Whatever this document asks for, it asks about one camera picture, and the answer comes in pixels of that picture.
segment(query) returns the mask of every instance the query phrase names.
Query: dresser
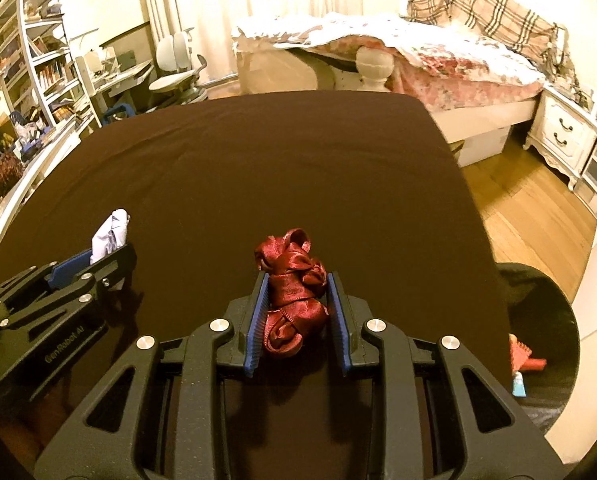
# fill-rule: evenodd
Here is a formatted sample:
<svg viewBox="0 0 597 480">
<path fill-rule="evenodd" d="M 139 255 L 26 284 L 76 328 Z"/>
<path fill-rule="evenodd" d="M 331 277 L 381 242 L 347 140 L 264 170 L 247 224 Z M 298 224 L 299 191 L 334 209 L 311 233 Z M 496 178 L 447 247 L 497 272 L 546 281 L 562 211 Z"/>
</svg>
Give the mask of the dresser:
<svg viewBox="0 0 597 480">
<path fill-rule="evenodd" d="M 597 138 L 597 121 L 575 102 L 546 85 L 523 146 L 534 146 L 546 163 L 570 179 L 574 190 Z"/>
</svg>

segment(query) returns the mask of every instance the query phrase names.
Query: plaid blanket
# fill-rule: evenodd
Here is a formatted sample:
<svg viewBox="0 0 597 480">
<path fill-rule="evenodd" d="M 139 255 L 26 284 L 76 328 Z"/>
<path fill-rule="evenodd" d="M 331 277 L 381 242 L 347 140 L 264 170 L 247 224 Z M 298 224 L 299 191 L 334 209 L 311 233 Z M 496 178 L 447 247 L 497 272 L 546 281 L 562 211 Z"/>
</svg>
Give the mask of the plaid blanket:
<svg viewBox="0 0 597 480">
<path fill-rule="evenodd" d="M 408 19 L 430 25 L 464 23 L 530 59 L 550 81 L 578 93 L 574 66 L 565 47 L 567 30 L 514 0 L 408 0 Z"/>
</svg>

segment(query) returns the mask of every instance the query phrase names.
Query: brown table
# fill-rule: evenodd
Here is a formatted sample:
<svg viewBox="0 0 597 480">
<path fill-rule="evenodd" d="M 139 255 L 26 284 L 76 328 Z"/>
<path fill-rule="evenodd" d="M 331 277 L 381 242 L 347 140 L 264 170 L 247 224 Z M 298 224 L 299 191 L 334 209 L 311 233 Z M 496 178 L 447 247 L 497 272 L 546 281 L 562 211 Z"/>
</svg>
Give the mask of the brown table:
<svg viewBox="0 0 597 480">
<path fill-rule="evenodd" d="M 188 335 L 249 294 L 254 248 L 293 227 L 376 316 L 418 338 L 457 336 L 508 385 L 509 322 L 488 238 L 443 136 L 413 98 L 264 94 L 106 126 L 14 219 L 0 282 L 83 250 L 119 207 L 138 254 L 126 307 L 135 321 L 118 320 L 76 365 L 72 403 L 139 334 Z M 370 389 L 339 375 L 327 346 L 312 341 L 292 360 L 263 362 L 250 383 L 229 383 L 236 478 L 363 478 Z"/>
</svg>

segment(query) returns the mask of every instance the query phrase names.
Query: wooden floor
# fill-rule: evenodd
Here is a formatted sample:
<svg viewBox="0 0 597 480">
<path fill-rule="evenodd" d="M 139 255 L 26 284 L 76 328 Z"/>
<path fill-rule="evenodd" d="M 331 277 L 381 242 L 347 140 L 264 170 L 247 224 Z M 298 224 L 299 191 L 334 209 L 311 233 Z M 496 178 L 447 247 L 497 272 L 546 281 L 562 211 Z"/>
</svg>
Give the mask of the wooden floor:
<svg viewBox="0 0 597 480">
<path fill-rule="evenodd" d="M 238 81 L 211 88 L 210 99 L 240 94 Z M 517 128 L 501 155 L 463 168 L 498 262 L 545 272 L 574 299 L 590 255 L 596 220 L 545 165 L 521 145 Z"/>
</svg>

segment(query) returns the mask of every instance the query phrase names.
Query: bookshelf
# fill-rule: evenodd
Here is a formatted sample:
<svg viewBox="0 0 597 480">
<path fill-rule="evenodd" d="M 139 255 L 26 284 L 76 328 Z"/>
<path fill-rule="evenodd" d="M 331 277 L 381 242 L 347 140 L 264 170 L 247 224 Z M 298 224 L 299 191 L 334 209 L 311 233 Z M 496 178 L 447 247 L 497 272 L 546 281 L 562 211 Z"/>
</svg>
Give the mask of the bookshelf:
<svg viewBox="0 0 597 480">
<path fill-rule="evenodd" d="M 2 0 L 0 59 L 11 59 L 1 88 L 10 111 L 40 110 L 47 126 L 70 121 L 80 133 L 101 126 L 74 63 L 60 0 Z"/>
</svg>

